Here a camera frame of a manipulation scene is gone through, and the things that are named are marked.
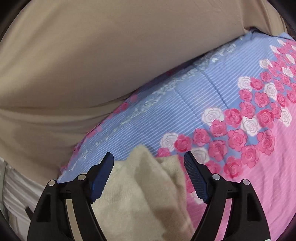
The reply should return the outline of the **cream knit sweater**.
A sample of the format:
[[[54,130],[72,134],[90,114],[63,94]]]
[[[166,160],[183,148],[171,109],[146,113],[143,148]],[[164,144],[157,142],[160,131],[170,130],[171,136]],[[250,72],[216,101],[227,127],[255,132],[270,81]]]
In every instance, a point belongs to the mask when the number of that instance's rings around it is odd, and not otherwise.
[[[107,240],[190,240],[195,232],[178,156],[154,157],[145,146],[115,161],[92,208]]]

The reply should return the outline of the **white satin curtain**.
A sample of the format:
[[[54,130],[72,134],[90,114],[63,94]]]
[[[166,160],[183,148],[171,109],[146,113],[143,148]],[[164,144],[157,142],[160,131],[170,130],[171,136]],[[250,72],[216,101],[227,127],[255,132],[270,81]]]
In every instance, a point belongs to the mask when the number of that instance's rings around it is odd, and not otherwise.
[[[21,240],[27,239],[30,226],[25,209],[35,210],[43,190],[44,186],[20,174],[1,159],[1,211]]]

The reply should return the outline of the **pink blue floral bedsheet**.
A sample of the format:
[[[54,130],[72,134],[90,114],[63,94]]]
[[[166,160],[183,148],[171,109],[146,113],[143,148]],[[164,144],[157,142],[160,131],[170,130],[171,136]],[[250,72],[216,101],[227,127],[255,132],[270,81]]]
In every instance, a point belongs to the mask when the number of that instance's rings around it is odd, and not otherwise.
[[[295,40],[252,31],[153,80],[85,136],[59,181],[137,145],[249,179],[278,239],[295,215]]]

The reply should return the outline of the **beige curtain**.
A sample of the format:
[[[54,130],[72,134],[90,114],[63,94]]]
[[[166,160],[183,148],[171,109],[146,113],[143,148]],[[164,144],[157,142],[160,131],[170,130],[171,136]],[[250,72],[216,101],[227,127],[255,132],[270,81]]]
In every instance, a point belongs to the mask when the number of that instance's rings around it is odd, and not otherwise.
[[[267,1],[1,1],[1,157],[45,184],[134,90],[243,35]]]

